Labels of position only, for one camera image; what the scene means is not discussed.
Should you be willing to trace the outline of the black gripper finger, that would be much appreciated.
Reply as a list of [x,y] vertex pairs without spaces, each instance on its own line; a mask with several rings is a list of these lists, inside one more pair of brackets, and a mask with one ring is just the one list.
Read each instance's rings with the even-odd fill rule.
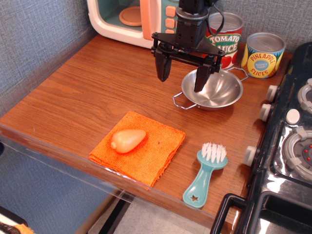
[[155,52],[155,62],[157,77],[160,81],[165,82],[169,77],[172,65],[172,59],[167,54],[160,51]]
[[207,64],[204,64],[198,67],[196,71],[196,80],[195,80],[195,87],[194,87],[194,91],[196,93],[202,91],[202,89],[204,88],[211,74],[211,68],[212,68],[211,65],[207,65]]

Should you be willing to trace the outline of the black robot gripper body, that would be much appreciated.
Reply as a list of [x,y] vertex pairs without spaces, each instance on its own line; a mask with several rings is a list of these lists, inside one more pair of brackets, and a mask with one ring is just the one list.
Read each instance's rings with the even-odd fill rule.
[[210,9],[216,7],[215,0],[180,0],[176,8],[176,30],[174,33],[152,34],[152,53],[160,51],[172,60],[194,66],[211,65],[211,70],[221,69],[225,52],[209,44],[205,39],[209,26]]

